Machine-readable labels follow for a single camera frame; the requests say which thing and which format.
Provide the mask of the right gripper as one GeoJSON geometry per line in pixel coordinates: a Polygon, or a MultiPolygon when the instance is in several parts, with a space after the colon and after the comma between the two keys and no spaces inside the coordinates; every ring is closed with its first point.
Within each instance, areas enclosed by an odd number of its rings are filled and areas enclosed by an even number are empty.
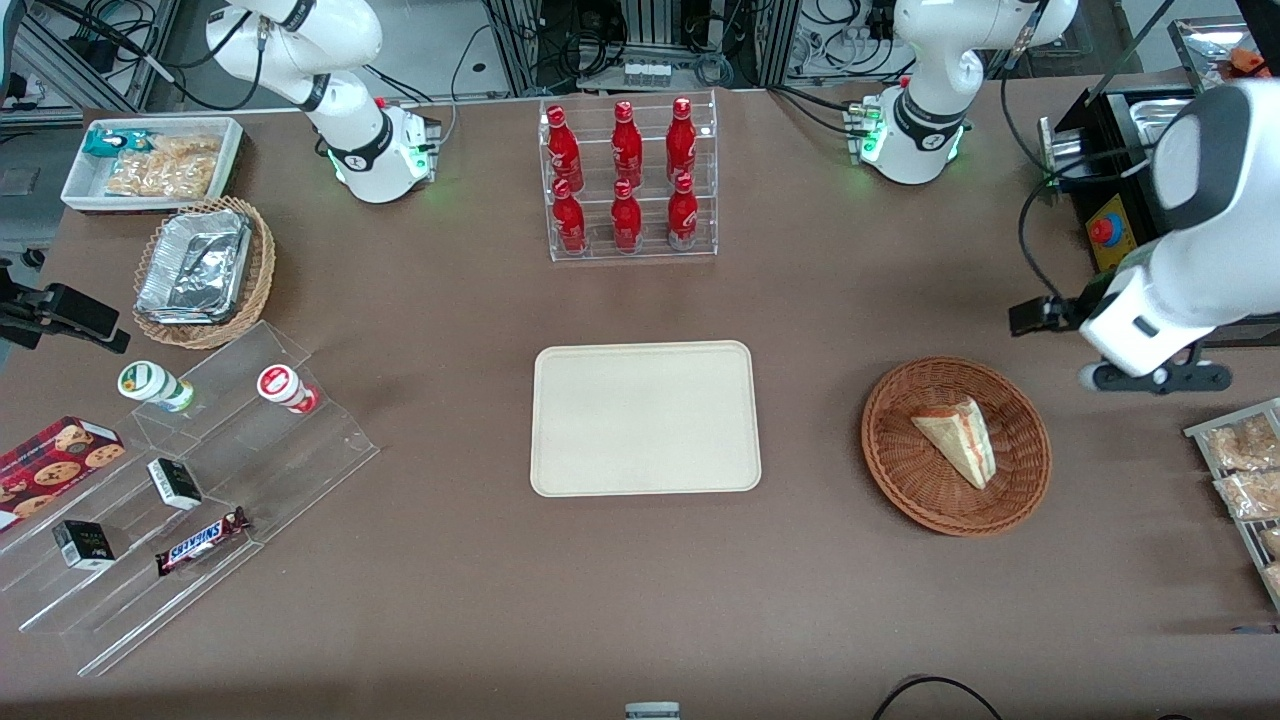
{"type": "Polygon", "coordinates": [[[116,328],[118,310],[67,284],[36,290],[15,283],[1,264],[1,338],[17,347],[37,347],[44,334],[83,340],[123,355],[131,334],[116,328]],[[49,324],[41,319],[42,315],[49,324]]]}

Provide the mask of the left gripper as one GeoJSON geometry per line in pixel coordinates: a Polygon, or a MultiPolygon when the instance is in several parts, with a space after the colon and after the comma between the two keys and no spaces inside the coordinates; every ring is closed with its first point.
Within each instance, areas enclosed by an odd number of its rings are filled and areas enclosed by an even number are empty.
{"type": "Polygon", "coordinates": [[[1039,332],[1076,332],[1103,302],[1114,281],[1114,270],[1092,277],[1076,297],[1032,299],[1009,309],[1011,337],[1039,332]]]}

